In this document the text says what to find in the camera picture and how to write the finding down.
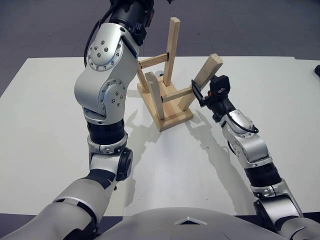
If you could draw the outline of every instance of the cable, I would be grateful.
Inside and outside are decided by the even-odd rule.
[[[235,153],[235,151],[232,149],[232,147],[231,147],[231,145],[230,145],[230,142],[229,142],[229,141],[228,141],[228,146],[229,146],[229,148],[230,148],[231,152],[232,152],[234,155],[236,155],[236,153]]]
[[[247,129],[247,128],[241,126],[239,123],[237,123],[237,122],[232,118],[232,116],[230,115],[229,111],[227,110],[227,107],[226,107],[225,103],[224,103],[223,101],[222,101],[221,103],[222,103],[222,106],[223,106],[223,108],[224,108],[224,110],[225,110],[225,112],[226,112],[226,115],[228,116],[228,118],[229,118],[237,127],[239,127],[240,129],[242,129],[243,131],[246,131],[246,132],[249,132],[249,133],[252,133],[252,134],[257,134],[257,133],[259,132],[259,129],[256,128],[255,125],[252,125],[253,130],[251,130],[251,129]]]
[[[86,44],[85,44],[85,48],[84,48],[84,54],[83,54],[83,61],[84,61],[84,66],[86,67],[87,66],[87,54],[88,54],[88,49],[89,49],[89,45],[90,45],[90,42],[91,42],[91,39],[92,37],[94,36],[97,28],[101,27],[101,25],[107,20],[107,18],[115,11],[115,9],[119,6],[120,2],[122,0],[118,0],[116,1],[116,3],[114,3],[110,8],[109,10],[105,13],[105,15],[99,20],[96,22],[96,24],[94,25],[93,29],[91,30],[91,33],[89,35],[89,38],[88,40],[86,41]]]
[[[91,33],[89,35],[89,38],[88,40],[86,41],[86,44],[85,44],[85,48],[84,48],[84,66],[86,67],[87,66],[87,54],[88,54],[88,48],[89,48],[89,45],[90,45],[90,42],[91,42],[91,39],[93,37],[93,35],[95,34],[95,31],[97,29],[97,27],[100,25],[100,20],[96,22],[96,24],[94,25],[93,29],[91,30]]]

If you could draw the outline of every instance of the white table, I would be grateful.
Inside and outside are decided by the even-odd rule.
[[[177,89],[190,84],[206,59],[176,58]],[[319,79],[293,57],[223,60],[218,75],[229,76],[231,101],[260,129],[302,211],[319,211]],[[28,59],[0,98],[0,213],[36,215],[88,174],[88,131],[74,97],[83,69],[81,57]],[[194,101],[193,120],[159,133],[137,82],[129,87],[124,116],[132,173],[118,184],[106,216],[176,206],[255,214],[249,181],[212,113]]]

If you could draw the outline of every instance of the light wood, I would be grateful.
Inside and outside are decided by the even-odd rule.
[[[160,87],[157,77],[153,72],[147,72],[145,74],[145,78],[149,85],[150,95],[153,100],[153,104],[155,106],[156,113],[160,120],[165,118],[164,108],[162,106],[162,99],[160,94]]]
[[[223,63],[223,60],[217,54],[211,54],[206,60],[205,64],[202,66],[201,70],[194,78],[194,81],[202,89],[216,74],[216,72],[219,70]],[[195,98],[196,97],[193,93],[184,96],[179,102],[179,107],[183,111],[186,110],[193,102],[193,100],[195,100]]]
[[[143,92],[146,93],[146,94],[150,93],[150,90],[149,90],[149,87],[148,87],[148,84],[147,84],[147,80],[145,78],[144,72],[142,71],[141,66],[140,66],[139,63],[138,63],[138,68],[137,68],[136,75],[138,76],[138,79],[139,79],[139,81],[141,83]]]
[[[163,83],[163,76],[158,77],[157,79],[160,83],[159,86],[161,95],[169,95],[177,91],[173,84],[171,84],[170,86],[165,86],[165,84]],[[189,108],[187,108],[184,111],[180,109],[178,104],[181,98],[177,98],[162,104],[164,111],[164,119],[159,119],[151,94],[144,93],[142,85],[140,83],[138,83],[137,87],[146,107],[148,108],[153,118],[153,121],[155,122],[160,132],[178,124],[181,124],[185,121],[188,121],[194,117],[193,113],[190,111]]]
[[[192,87],[187,87],[187,88],[181,89],[179,91],[176,91],[174,93],[162,96],[162,102],[166,103],[166,102],[169,102],[173,99],[178,99],[178,98],[181,98],[185,95],[191,94],[192,92],[193,92]]]
[[[160,64],[160,63],[163,63],[163,62],[166,62],[166,61],[168,61],[168,54],[164,53],[164,54],[161,54],[161,55],[158,55],[158,56],[150,57],[150,58],[145,59],[145,60],[141,60],[140,61],[140,66],[141,66],[142,69],[145,69],[145,68],[148,68],[148,67],[151,67],[153,65],[157,65],[157,64]]]
[[[180,20],[176,17],[170,18],[170,27],[166,52],[169,53],[168,61],[164,65],[163,82],[166,86],[171,84],[172,71],[174,69],[178,36],[180,30]]]

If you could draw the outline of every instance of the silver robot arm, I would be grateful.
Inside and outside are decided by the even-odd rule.
[[[88,62],[74,87],[89,136],[87,176],[74,181],[39,215],[5,240],[88,240],[98,234],[111,195],[131,173],[133,152],[126,147],[126,93],[136,75],[139,47],[154,10],[153,0],[110,0],[112,13],[88,48]]]
[[[192,81],[200,106],[213,112],[230,150],[236,155],[251,183],[257,201],[254,208],[265,228],[291,240],[320,238],[320,224],[305,218],[286,181],[280,177],[265,141],[253,121],[236,109],[228,98],[229,78],[214,76],[208,96]]]

